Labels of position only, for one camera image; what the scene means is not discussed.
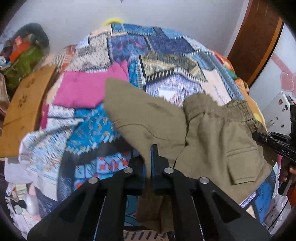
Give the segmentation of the person's right hand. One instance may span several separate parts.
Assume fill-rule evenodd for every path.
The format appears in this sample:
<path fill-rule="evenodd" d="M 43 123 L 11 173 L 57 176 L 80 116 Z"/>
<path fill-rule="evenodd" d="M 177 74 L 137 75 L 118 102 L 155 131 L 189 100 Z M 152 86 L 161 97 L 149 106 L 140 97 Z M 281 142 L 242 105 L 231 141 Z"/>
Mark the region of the person's right hand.
<path fill-rule="evenodd" d="M 281 196 L 286 196 L 290 186 L 295 183 L 295 166 L 282 160 L 280 165 L 279 182 L 278 193 Z"/>

